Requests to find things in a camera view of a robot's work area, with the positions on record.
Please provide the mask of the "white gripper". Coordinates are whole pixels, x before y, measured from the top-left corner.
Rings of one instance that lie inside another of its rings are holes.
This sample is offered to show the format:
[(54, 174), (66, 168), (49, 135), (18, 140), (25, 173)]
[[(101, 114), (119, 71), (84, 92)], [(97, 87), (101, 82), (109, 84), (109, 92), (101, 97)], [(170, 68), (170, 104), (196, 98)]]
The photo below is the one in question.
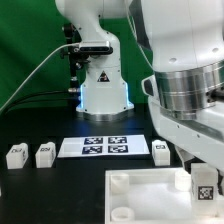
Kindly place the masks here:
[(196, 120), (179, 120), (160, 106), (154, 75), (143, 79), (141, 85), (156, 132), (176, 146), (182, 166), (197, 157), (224, 173), (224, 103), (217, 101), (199, 110)]

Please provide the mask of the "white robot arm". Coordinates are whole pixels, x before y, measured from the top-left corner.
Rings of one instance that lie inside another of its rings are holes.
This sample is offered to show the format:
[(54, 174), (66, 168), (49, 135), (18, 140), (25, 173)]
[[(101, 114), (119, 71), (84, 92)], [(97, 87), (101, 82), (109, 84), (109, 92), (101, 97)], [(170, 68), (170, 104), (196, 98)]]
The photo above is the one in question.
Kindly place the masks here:
[(55, 0), (78, 30), (89, 63), (80, 112), (127, 111), (120, 43), (100, 22), (129, 18), (136, 41), (153, 54), (142, 86), (157, 133), (224, 172), (224, 0)]

